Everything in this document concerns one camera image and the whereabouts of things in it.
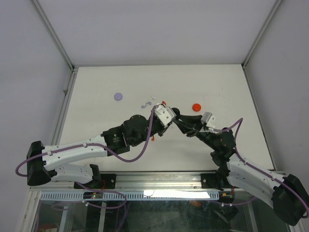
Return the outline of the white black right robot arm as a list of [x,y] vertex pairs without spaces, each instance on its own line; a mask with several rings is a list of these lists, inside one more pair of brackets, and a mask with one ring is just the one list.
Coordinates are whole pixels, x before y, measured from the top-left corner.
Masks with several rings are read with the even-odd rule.
[[237,149],[237,131],[243,119],[232,126],[216,129],[213,115],[178,115],[174,123],[187,137],[196,137],[213,151],[211,158],[218,166],[216,183],[240,188],[262,200],[285,223],[295,226],[309,217],[309,195],[298,177],[262,168],[241,155]]

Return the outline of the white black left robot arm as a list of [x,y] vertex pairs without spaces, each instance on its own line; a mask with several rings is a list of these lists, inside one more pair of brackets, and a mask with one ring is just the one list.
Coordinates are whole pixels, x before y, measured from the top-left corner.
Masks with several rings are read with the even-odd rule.
[[150,139],[162,136],[175,119],[164,111],[146,119],[134,115],[118,127],[92,138],[67,145],[31,144],[27,154],[27,185],[40,186],[51,181],[73,181],[95,188],[101,183],[99,167],[95,164],[76,165],[77,161],[114,156],[131,163],[145,153]]

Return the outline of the black round charging case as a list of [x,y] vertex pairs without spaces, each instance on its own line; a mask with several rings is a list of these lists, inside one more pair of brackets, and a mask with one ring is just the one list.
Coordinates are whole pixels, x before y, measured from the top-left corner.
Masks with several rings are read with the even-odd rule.
[[173,112],[175,113],[176,115],[176,118],[179,118],[180,116],[180,110],[178,108],[172,108]]

